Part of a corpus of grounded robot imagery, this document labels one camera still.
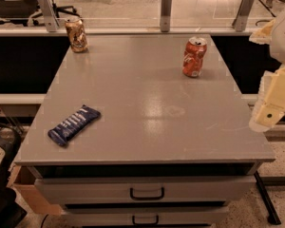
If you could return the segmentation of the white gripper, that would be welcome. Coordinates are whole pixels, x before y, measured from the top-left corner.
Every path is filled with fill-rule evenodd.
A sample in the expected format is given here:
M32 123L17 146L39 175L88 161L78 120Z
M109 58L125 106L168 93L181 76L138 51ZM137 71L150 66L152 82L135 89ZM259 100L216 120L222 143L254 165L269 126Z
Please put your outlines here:
M269 45L270 54L282 63L275 72L265 71L261 77L257 101L249 127L255 132L266 132L285 115L285 9L262 28L253 32L249 41Z

